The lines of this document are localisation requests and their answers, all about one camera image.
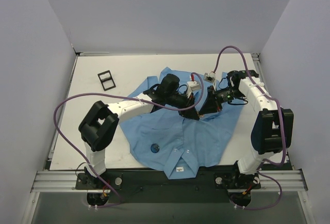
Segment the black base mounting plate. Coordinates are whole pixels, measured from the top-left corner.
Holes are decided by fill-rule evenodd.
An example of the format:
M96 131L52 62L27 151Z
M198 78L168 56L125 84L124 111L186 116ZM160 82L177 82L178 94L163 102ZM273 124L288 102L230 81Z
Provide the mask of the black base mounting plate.
M257 174L241 174L234 166L201 167L190 179L168 179L152 169L108 169L100 178L77 174L75 189L87 192L87 202L107 203L228 203L234 197L248 205L251 191L260 189Z

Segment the round blue badge pin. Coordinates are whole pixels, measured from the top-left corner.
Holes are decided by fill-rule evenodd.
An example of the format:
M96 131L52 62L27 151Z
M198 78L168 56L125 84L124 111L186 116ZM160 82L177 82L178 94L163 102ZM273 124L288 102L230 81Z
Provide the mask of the round blue badge pin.
M153 143L151 145L151 152L152 153L158 153L160 150L160 146L157 143Z

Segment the left black rectangular frame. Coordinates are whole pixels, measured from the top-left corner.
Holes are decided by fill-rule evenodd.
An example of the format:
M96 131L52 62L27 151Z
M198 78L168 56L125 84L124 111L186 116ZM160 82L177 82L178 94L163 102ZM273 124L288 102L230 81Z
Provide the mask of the left black rectangular frame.
M98 78L101 82L101 86L104 91L113 89L116 87L112 74L109 70L99 73Z

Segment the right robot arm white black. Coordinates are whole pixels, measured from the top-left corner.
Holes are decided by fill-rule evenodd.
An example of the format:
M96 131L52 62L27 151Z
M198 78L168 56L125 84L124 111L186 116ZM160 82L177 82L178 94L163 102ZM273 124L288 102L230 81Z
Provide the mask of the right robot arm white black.
M286 150L291 145L294 114L281 108L270 97L259 75L254 70L230 71L225 78L227 87L216 89L215 84L207 88L207 97L199 113L213 114L222 110L224 103L246 100L257 113L251 132L251 146L247 154L234 163L234 175L229 180L231 188L242 188L259 183L257 171L265 162L278 153L282 154L276 166L282 166Z

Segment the black rectangular frame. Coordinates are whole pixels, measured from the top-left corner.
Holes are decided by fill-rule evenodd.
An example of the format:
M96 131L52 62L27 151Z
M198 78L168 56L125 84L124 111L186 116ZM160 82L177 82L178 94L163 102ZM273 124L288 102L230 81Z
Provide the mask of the black rectangular frame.
M250 77L259 78L259 74L255 70L249 70Z
M104 91L113 89L116 87L112 74L109 70L99 73L98 78L101 82L101 86Z

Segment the right black rectangular frame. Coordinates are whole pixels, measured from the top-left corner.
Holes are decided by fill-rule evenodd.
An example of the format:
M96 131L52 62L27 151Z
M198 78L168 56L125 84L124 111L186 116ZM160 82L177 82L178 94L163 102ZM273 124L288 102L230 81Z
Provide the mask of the right black rectangular frame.
M259 78L259 74L255 70L249 70L250 77Z

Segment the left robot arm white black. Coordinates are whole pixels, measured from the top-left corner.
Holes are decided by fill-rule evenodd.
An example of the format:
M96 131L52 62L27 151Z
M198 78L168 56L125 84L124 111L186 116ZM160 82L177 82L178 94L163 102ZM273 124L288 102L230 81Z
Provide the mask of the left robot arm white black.
M101 188L106 182L105 149L113 140L118 124L133 117L153 113L165 105L178 109L181 117L198 120L194 92L201 90L201 83L191 80L186 83L187 90L180 93L180 79L167 74L159 84L154 84L134 98L117 103L95 102L78 130L85 142L88 162L84 168L87 182L93 188Z

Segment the aluminium front rail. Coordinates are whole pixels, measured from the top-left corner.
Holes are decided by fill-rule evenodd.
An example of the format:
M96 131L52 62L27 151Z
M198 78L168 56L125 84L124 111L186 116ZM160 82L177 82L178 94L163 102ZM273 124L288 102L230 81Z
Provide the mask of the aluminium front rail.
M202 170L194 179L169 180L160 171L152 170L110 170L107 182L119 192L128 188L147 189L147 187L163 188L165 186L193 187L196 190L212 188L223 189L229 192L242 192L249 188L252 179L238 187L230 183L231 177L226 172ZM307 191L308 187L304 175L300 170L270 170L263 171L259 176L255 190L265 191ZM88 193L101 193L109 191L103 182L89 183L83 173L73 171L41 171L38 172L32 185L34 193L55 193L85 191Z

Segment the blue button-up shirt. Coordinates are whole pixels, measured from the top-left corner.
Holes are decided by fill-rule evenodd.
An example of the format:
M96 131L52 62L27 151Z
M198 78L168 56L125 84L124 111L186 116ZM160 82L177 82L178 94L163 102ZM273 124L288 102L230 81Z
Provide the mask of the blue button-up shirt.
M120 127L131 155L139 163L163 171L171 180L194 178L200 166L211 167L220 162L243 108L240 100L222 107L220 112L198 121L160 109L131 118ZM153 143L160 146L158 153L151 152Z

